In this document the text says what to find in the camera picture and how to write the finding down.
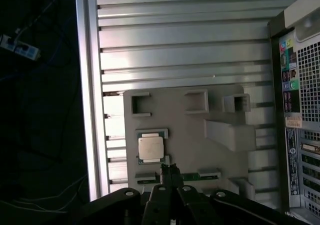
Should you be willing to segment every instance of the cable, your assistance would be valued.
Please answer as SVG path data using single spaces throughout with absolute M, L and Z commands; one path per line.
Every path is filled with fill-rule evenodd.
M 30 22 L 27 26 L 25 26 L 24 28 L 22 28 L 22 29 L 18 32 L 17 36 L 16 36 L 15 39 L 14 39 L 14 44 L 17 44 L 17 43 L 18 43 L 21 35 L 22 35 L 27 29 L 29 29 L 33 24 L 35 24 L 35 23 L 38 21 L 38 19 L 48 10 L 48 8 L 51 7 L 51 5 L 52 5 L 55 1 L 56 1 L 56 0 L 52 0 L 52 1 L 48 4 L 48 6 L 46 6 L 46 7 L 42 10 L 42 12 L 40 13 L 39 16 L 37 16 L 32 22 Z
M 22 209 L 22 210 L 28 210 L 28 211 L 34 211 L 34 212 L 40 212 L 40 213 L 57 213 L 57 214 L 67 213 L 66 211 L 37 210 L 37 209 L 32 209 L 32 208 L 26 208 L 26 207 L 13 205 L 13 204 L 6 202 L 6 201 L 0 201 L 0 203 L 6 204 L 6 205 L 11 206 L 16 209 Z
M 61 28 L 62 30 L 65 30 L 65 29 L 66 29 L 67 25 L 68 25 L 69 22 L 72 20 L 72 18 L 73 18 L 73 16 L 69 17 L 69 18 L 65 21 L 65 23 L 63 24 L 63 26 L 62 26 L 62 28 Z M 53 67 L 53 68 L 60 68 L 59 66 L 53 66 L 53 65 L 52 65 L 52 61 L 56 58 L 56 55 L 57 55 L 58 51 L 60 50 L 60 48 L 61 48 L 61 46 L 62 46 L 63 40 L 64 40 L 64 38 L 63 38 L 62 36 L 60 36 L 60 40 L 59 40 L 59 42 L 58 42 L 58 44 L 57 44 L 57 46 L 56 46 L 56 49 L 55 49 L 55 51 L 53 52 L 53 54 L 51 55 L 51 57 L 50 57 L 50 59 L 48 60 L 48 62 L 45 62 L 45 61 L 44 61 L 41 66 L 37 67 L 37 68 L 34 69 L 34 70 L 31 70 L 31 71 L 27 72 L 26 74 L 24 74 L 24 73 L 18 73 L 18 74 L 11 74 L 11 75 L 7 75 L 7 76 L 5 76 L 5 77 L 2 77 L 2 78 L 0 78 L 0 82 L 2 82 L 2 81 L 4 81 L 4 80 L 8 80 L 8 79 L 12 79 L 12 78 L 24 76 L 24 75 L 27 75 L 27 74 L 32 74 L 32 73 L 39 72 L 39 71 L 40 71 L 41 69 L 43 69 L 45 66 L 51 66 L 51 67 Z
M 76 190 L 76 196 L 77 198 L 79 199 L 80 203 L 82 203 L 83 205 L 87 204 L 83 199 L 82 197 L 80 196 L 80 189 L 81 189 L 81 186 L 82 186 L 83 183 L 79 183 L 78 185 L 78 188 Z
M 81 188 L 81 186 L 84 184 L 85 178 L 86 178 L 86 177 L 84 177 L 84 178 L 82 179 L 82 181 L 79 183 L 79 188 Z M 15 202 L 15 203 L 19 203 L 19 204 L 36 206 L 37 208 L 39 208 L 39 209 L 41 209 L 41 210 L 44 210 L 44 211 L 47 211 L 47 212 L 58 212 L 58 211 L 61 211 L 61 210 L 65 209 L 67 206 L 69 206 L 69 205 L 72 203 L 72 201 L 76 198 L 76 196 L 77 196 L 77 193 L 75 193 L 75 194 L 72 196 L 72 198 L 71 198 L 65 205 L 63 205 L 62 207 L 60 207 L 60 208 L 58 208 L 58 209 L 46 209 L 46 208 L 44 208 L 44 207 L 42 207 L 42 206 L 39 206 L 39 205 L 37 205 L 37 204 L 35 204 L 35 203 L 31 203 L 31 202 L 23 202 L 23 201 L 17 201 L 17 200 L 14 200 L 14 202 Z
M 41 198 L 20 198 L 20 199 L 23 200 L 23 201 L 27 201 L 27 202 L 35 202 L 35 201 L 42 201 L 42 200 L 48 200 L 48 199 L 56 199 L 56 198 L 59 198 L 62 194 L 64 194 L 69 188 L 71 188 L 74 185 L 76 185 L 77 183 L 79 183 L 81 180 L 84 181 L 84 179 L 86 177 L 87 177 L 87 175 L 84 175 L 81 178 L 79 178 L 77 181 L 74 181 L 73 183 L 71 183 L 69 186 L 67 186 L 62 192 L 60 192 L 56 196 L 48 196 L 48 197 L 41 197 Z

